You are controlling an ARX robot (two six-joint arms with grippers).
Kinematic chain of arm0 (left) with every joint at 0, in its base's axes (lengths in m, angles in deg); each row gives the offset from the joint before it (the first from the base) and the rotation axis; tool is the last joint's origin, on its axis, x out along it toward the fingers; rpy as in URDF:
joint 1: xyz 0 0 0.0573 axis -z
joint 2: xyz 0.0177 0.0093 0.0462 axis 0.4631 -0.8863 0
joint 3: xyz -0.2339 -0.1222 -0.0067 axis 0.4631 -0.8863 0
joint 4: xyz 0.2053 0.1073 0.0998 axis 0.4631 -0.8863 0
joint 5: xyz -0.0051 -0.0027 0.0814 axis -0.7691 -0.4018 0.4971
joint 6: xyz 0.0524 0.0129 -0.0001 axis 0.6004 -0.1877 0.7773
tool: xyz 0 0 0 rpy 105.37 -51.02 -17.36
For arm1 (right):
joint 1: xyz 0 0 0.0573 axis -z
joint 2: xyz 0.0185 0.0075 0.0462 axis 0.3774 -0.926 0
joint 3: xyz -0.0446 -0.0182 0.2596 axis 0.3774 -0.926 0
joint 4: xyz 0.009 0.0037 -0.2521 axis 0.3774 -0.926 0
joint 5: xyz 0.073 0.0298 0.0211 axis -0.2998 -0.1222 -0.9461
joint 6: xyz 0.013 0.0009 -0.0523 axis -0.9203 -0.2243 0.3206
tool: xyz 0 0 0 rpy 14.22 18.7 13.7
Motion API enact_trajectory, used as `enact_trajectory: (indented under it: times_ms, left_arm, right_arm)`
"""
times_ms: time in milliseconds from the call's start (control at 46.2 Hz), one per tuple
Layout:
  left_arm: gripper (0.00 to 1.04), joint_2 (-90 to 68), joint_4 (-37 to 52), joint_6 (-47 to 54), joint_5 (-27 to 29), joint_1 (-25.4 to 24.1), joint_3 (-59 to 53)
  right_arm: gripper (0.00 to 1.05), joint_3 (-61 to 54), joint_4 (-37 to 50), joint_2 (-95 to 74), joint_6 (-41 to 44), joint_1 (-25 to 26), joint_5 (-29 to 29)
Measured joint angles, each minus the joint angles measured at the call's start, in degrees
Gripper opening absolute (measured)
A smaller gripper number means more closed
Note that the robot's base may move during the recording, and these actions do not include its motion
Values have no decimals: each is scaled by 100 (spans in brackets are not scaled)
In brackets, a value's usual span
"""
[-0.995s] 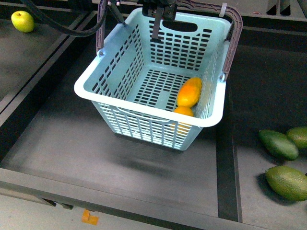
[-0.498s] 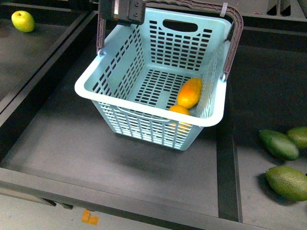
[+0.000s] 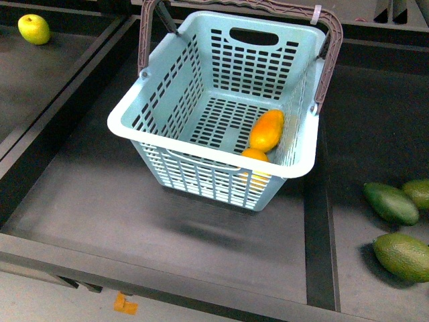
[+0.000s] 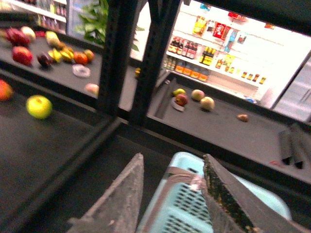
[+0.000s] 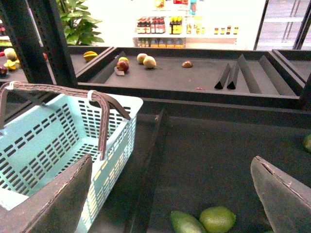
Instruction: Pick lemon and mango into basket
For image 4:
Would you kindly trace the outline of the camera left gripper left finger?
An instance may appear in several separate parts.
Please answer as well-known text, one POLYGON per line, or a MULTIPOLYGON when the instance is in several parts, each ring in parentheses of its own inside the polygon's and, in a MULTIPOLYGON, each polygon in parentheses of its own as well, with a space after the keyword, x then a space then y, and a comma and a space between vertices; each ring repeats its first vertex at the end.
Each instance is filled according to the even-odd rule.
POLYGON ((81 217, 70 218, 69 233, 134 233, 143 196, 144 157, 135 154, 111 186, 81 217))

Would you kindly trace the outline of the camera left gripper right finger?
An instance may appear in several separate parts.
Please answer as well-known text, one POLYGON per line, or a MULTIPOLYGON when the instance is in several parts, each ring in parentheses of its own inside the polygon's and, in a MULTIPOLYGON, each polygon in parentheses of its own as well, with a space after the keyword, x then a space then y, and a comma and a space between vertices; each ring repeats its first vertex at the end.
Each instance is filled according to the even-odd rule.
POLYGON ((268 207, 209 154, 203 170, 202 193, 215 233, 309 232, 268 207))

